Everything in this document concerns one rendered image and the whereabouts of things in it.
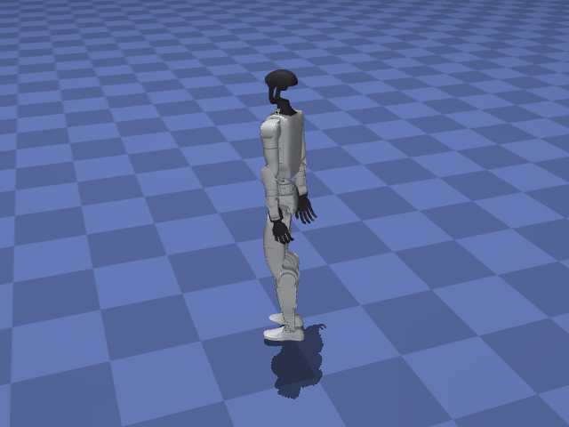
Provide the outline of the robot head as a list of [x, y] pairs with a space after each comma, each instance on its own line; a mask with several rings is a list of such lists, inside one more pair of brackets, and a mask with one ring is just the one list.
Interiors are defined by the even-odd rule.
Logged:
[[[280, 97], [280, 92], [285, 91], [288, 86], [294, 86], [298, 84], [297, 77], [293, 72], [286, 69], [278, 69], [272, 71], [265, 77], [265, 82], [268, 85], [268, 96], [271, 104], [277, 104], [277, 108], [280, 109], [279, 114], [283, 115], [295, 115], [296, 112], [290, 105], [289, 100]], [[274, 89], [276, 88], [275, 97], [273, 97]], [[278, 112], [276, 112], [278, 113]], [[289, 116], [289, 117], [290, 117]]]

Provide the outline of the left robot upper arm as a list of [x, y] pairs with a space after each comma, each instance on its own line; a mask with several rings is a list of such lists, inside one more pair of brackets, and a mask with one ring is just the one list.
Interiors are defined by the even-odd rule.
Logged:
[[264, 157], [268, 162], [264, 167], [271, 168], [275, 177], [279, 174], [278, 139], [280, 135], [280, 119], [270, 119], [261, 124], [260, 137], [263, 142]]

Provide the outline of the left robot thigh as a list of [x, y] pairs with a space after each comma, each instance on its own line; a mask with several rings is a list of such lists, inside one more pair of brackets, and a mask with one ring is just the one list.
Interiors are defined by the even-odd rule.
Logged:
[[[289, 231], [291, 227], [292, 214], [290, 213], [288, 205], [280, 205], [280, 208], [284, 216], [284, 219], [281, 222], [286, 225]], [[280, 218], [271, 219], [271, 220], [274, 221], [278, 219]], [[273, 235], [272, 231], [273, 226], [274, 222], [270, 221], [268, 215], [263, 234], [263, 246], [269, 270], [278, 284], [281, 275], [284, 273], [292, 273], [296, 277], [296, 283], [297, 283], [298, 274], [295, 268], [292, 266], [283, 265], [285, 260], [285, 244], [281, 244], [279, 238], [278, 242], [275, 240], [275, 236]], [[285, 242], [283, 236], [282, 239]]]

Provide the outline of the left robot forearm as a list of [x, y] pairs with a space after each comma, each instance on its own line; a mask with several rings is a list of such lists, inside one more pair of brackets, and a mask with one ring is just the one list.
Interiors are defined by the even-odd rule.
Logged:
[[279, 182], [276, 181], [276, 177], [274, 172], [269, 167], [264, 167], [260, 171], [261, 178], [263, 180], [264, 189], [266, 193], [266, 207], [268, 208], [269, 216], [271, 219], [280, 218], [278, 208], [280, 207], [279, 203], [279, 194], [278, 188], [280, 187]]

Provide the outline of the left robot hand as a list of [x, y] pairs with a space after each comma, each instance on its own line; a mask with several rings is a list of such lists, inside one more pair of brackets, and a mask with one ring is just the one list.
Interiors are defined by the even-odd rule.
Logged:
[[[283, 216], [283, 214], [282, 214], [282, 210], [281, 210], [280, 207], [278, 208], [278, 212], [279, 212], [279, 215], [280, 215], [280, 219], [278, 219], [278, 220], [272, 221], [271, 218], [270, 218], [270, 216], [269, 216], [270, 221], [271, 221], [271, 222], [274, 222], [274, 226], [273, 226], [273, 229], [272, 229], [273, 235], [275, 236], [275, 240], [276, 240], [277, 242], [278, 242], [278, 238], [279, 238], [281, 244], [290, 243], [290, 241], [293, 241], [294, 238], [292, 238], [292, 237], [290, 236], [286, 225], [281, 222], [281, 221], [284, 219], [284, 216]], [[268, 213], [268, 215], [269, 215], [269, 213]], [[285, 235], [285, 233], [286, 233], [286, 235]], [[282, 236], [283, 236], [285, 242], [283, 241]], [[287, 236], [287, 237], [286, 237], [286, 236]], [[288, 240], [287, 238], [288, 238], [289, 240]]]

